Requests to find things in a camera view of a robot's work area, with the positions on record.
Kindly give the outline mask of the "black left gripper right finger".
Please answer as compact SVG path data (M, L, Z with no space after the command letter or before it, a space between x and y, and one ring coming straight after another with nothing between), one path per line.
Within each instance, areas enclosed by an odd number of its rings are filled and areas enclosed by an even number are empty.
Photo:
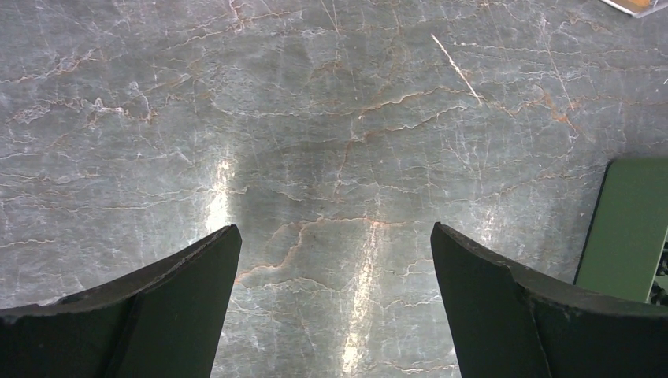
M666 376L666 307L557 280L445 224L430 244L464 377Z

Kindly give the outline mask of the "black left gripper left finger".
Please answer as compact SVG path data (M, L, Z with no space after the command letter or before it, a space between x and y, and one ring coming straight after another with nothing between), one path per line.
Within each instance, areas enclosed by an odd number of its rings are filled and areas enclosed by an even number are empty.
M208 377L242 245L221 228L122 277L1 311L4 377Z

